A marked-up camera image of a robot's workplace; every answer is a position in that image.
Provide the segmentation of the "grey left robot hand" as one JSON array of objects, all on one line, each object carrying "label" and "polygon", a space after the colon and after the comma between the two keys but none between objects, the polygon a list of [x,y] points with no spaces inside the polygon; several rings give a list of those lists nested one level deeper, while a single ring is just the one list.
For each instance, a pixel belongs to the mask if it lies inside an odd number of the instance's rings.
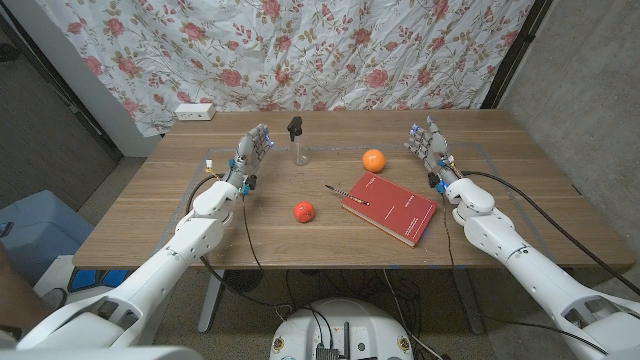
[{"label": "grey left robot hand", "polygon": [[261,161],[273,147],[267,125],[259,124],[242,136],[229,161],[230,169],[223,180],[241,188],[245,180],[258,172]]}]

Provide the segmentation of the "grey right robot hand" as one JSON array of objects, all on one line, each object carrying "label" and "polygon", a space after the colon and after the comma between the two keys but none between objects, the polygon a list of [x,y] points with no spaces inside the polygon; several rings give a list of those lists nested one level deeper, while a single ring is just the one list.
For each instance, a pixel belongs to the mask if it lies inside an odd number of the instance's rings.
[{"label": "grey right robot hand", "polygon": [[423,163],[432,188],[441,187],[445,190],[462,177],[454,169],[454,158],[446,138],[430,115],[426,117],[425,126],[412,125],[404,147]]}]

